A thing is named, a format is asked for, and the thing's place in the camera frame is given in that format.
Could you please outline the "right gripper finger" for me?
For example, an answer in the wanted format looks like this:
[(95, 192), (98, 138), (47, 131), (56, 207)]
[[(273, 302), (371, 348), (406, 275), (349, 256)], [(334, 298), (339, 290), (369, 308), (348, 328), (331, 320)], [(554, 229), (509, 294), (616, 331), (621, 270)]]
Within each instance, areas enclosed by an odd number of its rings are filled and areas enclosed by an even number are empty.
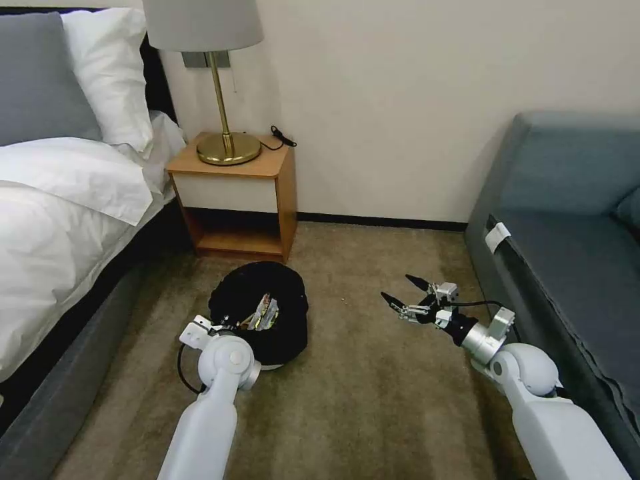
[(422, 301), (437, 301), (437, 284), (431, 283), (421, 277), (405, 274), (405, 278), (425, 293)]
[(420, 325), (433, 323), (430, 305), (407, 305), (386, 292), (381, 292), (381, 296), (400, 319)]

